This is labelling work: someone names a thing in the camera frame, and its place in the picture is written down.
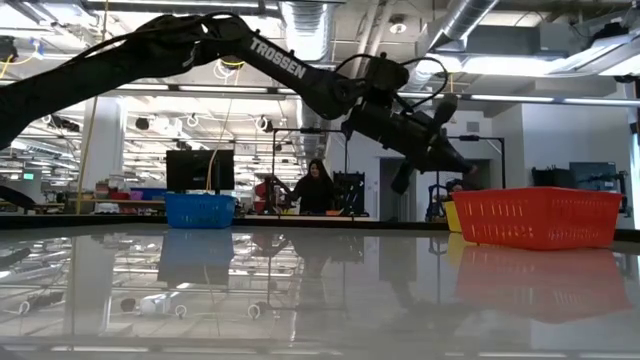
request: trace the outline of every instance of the desk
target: desk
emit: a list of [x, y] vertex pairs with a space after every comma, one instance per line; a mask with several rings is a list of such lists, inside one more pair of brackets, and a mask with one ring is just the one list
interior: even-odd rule
[[291, 221], [376, 221], [363, 216], [313, 216], [313, 215], [245, 215], [245, 219], [251, 220], [291, 220]]
[[[0, 201], [0, 206], [15, 206], [16, 208], [18, 208], [19, 206], [12, 204], [8, 201]], [[47, 210], [49, 209], [63, 209], [64, 208], [64, 204], [63, 203], [49, 203], [49, 204], [35, 204], [33, 207], [33, 210], [36, 212], [36, 214], [44, 214], [47, 212]]]
[[163, 206], [164, 200], [114, 200], [114, 199], [83, 199], [82, 202], [92, 202], [92, 203], [109, 203], [109, 204], [118, 204], [118, 205], [131, 205], [134, 207], [155, 207], [155, 206]]

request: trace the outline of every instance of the person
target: person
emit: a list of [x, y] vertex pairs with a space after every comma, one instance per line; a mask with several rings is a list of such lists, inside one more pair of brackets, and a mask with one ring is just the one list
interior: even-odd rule
[[324, 215], [327, 210], [331, 210], [333, 181], [319, 159], [309, 163], [309, 172], [293, 189], [292, 200], [295, 201], [298, 198], [300, 198], [300, 214]]

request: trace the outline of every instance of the black robotic arm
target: black robotic arm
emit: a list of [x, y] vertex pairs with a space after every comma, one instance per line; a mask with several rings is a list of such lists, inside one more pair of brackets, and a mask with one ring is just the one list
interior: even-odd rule
[[[122, 44], [95, 54], [117, 43]], [[160, 16], [55, 69], [0, 87], [0, 147], [9, 146], [35, 119], [138, 79], [182, 74], [225, 56], [235, 56], [289, 87], [327, 120], [348, 114], [342, 124], [348, 136], [360, 132], [405, 155], [412, 168], [471, 169], [440, 132], [455, 105], [453, 111], [440, 111], [440, 117], [436, 111], [436, 119], [411, 109], [392, 111], [394, 100], [401, 101], [396, 91], [408, 80], [404, 64], [384, 54], [370, 57], [365, 77], [348, 79], [305, 64], [231, 13]], [[446, 101], [445, 110], [451, 110], [451, 104]]]

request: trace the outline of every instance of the pillar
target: pillar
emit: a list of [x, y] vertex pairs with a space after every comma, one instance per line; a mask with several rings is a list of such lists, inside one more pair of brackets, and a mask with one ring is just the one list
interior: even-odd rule
[[[82, 154], [86, 151], [94, 100], [87, 100], [82, 129]], [[124, 99], [100, 97], [97, 101], [93, 134], [86, 159], [82, 187], [95, 189], [98, 181], [109, 178], [111, 174], [122, 174], [124, 162], [124, 137], [127, 128], [127, 110]]]
[[107, 245], [108, 238], [79, 236], [73, 239], [65, 294], [63, 329], [67, 335], [100, 335], [107, 330], [117, 252]]
[[[640, 94], [636, 93], [636, 84], [618, 84], [618, 88], [622, 88], [624, 97], [627, 99], [636, 100]], [[627, 122], [629, 123], [629, 133], [631, 133], [631, 126], [634, 126], [638, 121], [638, 108], [627, 108]], [[633, 226], [631, 228], [640, 228], [640, 196], [633, 194], [640, 194], [640, 150], [639, 150], [639, 135], [629, 136], [629, 153], [631, 158], [631, 165], [629, 171], [629, 181], [627, 182], [627, 198], [628, 206], [633, 207]]]

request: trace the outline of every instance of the red basket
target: red basket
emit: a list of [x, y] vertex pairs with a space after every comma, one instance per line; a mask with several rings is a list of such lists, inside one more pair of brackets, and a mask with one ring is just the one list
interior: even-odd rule
[[531, 250], [608, 247], [621, 199], [552, 187], [453, 194], [466, 241]]

